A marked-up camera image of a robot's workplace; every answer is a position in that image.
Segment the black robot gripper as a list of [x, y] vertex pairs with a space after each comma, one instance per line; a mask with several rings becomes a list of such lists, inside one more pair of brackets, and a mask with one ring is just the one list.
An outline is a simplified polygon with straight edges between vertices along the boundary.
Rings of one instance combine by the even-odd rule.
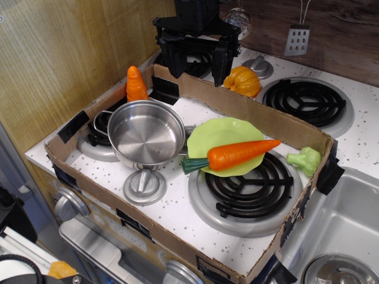
[[230, 74], [233, 58], [239, 54], [241, 29], [220, 16], [219, 1], [175, 1], [176, 16], [155, 18], [156, 42], [166, 67], [174, 78], [187, 68], [186, 51], [211, 53], [215, 86]]

